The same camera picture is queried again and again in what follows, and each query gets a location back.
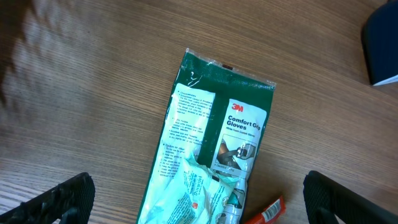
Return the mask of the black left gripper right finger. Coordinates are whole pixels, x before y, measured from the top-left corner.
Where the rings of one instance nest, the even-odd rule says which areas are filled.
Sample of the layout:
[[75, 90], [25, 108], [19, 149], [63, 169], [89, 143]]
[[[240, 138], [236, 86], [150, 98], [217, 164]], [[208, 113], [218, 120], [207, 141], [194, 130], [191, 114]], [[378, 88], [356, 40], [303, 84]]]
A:
[[397, 215], [315, 170], [304, 179], [303, 196], [310, 224], [397, 224]]

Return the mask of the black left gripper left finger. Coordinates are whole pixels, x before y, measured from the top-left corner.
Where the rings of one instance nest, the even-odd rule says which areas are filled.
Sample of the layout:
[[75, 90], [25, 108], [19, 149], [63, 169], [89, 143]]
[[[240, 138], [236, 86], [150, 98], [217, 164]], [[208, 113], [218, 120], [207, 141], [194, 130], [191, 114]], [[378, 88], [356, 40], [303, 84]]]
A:
[[3, 213], [1, 223], [8, 224], [87, 224], [95, 200], [95, 185], [87, 172], [82, 172], [39, 196], [22, 202]]

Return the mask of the red coffee stick sachet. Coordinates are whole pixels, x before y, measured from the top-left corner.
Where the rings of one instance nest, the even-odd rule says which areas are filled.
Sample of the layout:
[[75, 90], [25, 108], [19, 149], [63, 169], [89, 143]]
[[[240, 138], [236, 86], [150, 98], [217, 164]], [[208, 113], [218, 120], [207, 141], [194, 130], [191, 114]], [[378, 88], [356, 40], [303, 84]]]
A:
[[273, 224], [281, 215], [285, 213], [285, 203], [283, 196], [272, 202], [261, 213], [256, 214], [244, 224]]

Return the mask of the pale green wipes sachet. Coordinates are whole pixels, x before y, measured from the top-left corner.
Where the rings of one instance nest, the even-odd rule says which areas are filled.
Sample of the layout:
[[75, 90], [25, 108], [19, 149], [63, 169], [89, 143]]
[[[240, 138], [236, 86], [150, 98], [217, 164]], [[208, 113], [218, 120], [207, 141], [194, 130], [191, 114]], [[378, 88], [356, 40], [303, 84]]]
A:
[[148, 210], [145, 223], [223, 223], [224, 209], [238, 182], [185, 158], [159, 199]]

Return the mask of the green 3M sponge packet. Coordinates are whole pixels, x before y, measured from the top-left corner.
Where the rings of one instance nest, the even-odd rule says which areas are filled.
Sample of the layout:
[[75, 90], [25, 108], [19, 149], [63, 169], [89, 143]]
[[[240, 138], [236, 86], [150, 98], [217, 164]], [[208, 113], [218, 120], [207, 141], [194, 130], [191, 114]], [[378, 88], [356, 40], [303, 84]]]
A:
[[248, 180], [271, 111], [275, 83], [256, 80], [216, 60], [187, 50], [172, 86], [149, 181], [137, 216], [148, 210], [193, 155], [199, 165], [237, 177], [223, 223], [239, 223]]

